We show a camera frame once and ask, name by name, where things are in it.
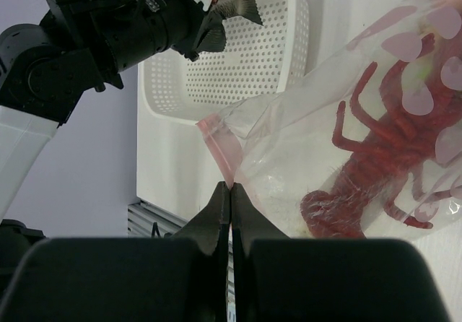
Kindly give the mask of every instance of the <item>gray wall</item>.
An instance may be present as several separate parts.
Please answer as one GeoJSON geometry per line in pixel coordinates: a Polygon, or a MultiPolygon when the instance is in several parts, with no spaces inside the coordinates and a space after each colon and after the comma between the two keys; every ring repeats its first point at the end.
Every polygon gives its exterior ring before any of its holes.
{"type": "MultiPolygon", "coordinates": [[[[0,31],[38,23],[45,0],[0,0],[0,31]]],[[[126,235],[136,199],[136,69],[126,88],[87,91],[32,167],[7,217],[48,236],[126,235]]]]}

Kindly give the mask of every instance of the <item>white table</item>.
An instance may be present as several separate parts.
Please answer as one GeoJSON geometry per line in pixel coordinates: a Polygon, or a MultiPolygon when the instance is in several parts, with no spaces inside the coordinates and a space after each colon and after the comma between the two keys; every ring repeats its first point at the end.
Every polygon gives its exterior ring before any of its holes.
{"type": "MultiPolygon", "coordinates": [[[[311,69],[400,0],[308,0],[311,69]]],[[[222,179],[199,131],[155,118],[139,97],[138,196],[185,219],[222,179]]],[[[462,321],[462,222],[414,242],[427,259],[454,321],[462,321]]]]}

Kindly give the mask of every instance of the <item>perforated basket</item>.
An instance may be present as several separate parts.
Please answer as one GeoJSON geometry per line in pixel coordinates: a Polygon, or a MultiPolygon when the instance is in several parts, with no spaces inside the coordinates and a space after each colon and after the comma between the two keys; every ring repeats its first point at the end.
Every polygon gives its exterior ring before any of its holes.
{"type": "Polygon", "coordinates": [[[156,116],[195,124],[247,97],[283,92],[305,74],[308,54],[306,0],[257,0],[264,26],[242,17],[224,21],[223,53],[196,62],[175,51],[139,66],[139,91],[156,116]]]}

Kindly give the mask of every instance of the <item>toy lobster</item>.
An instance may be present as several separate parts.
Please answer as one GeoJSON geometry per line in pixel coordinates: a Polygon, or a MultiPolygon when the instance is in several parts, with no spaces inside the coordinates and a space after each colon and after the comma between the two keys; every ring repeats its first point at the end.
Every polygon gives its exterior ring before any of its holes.
{"type": "MultiPolygon", "coordinates": [[[[303,219],[316,238],[364,238],[361,217],[376,198],[380,198],[385,213],[391,218],[412,227],[433,227],[432,223],[418,221],[395,204],[409,173],[414,176],[413,197],[422,199],[425,195],[422,190],[423,164],[426,160],[435,160],[435,144],[440,132],[462,119],[462,92],[446,87],[441,80],[445,62],[454,55],[460,57],[462,53],[462,32],[451,40],[438,43],[433,33],[424,36],[419,58],[431,53],[434,53],[433,71],[425,83],[434,107],[427,115],[416,116],[404,110],[401,78],[409,64],[404,61],[396,62],[383,78],[380,96],[386,113],[379,120],[366,113],[359,103],[359,95],[378,64],[371,63],[357,83],[349,106],[353,116],[370,129],[362,142],[342,135],[346,103],[340,102],[332,143],[352,155],[340,169],[330,191],[313,191],[300,205],[303,219]]],[[[441,191],[425,201],[449,197],[449,191],[441,191]]]]}

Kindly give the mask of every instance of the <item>fish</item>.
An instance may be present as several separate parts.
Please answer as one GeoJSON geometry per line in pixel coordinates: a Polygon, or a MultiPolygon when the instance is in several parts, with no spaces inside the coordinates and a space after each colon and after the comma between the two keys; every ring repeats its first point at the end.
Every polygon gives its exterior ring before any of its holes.
{"type": "Polygon", "coordinates": [[[256,0],[219,0],[212,11],[219,13],[223,20],[241,16],[263,26],[256,0]]]}
{"type": "Polygon", "coordinates": [[[208,25],[197,45],[197,53],[223,52],[227,43],[223,21],[239,16],[263,26],[256,0],[216,0],[210,10],[208,25]]]}

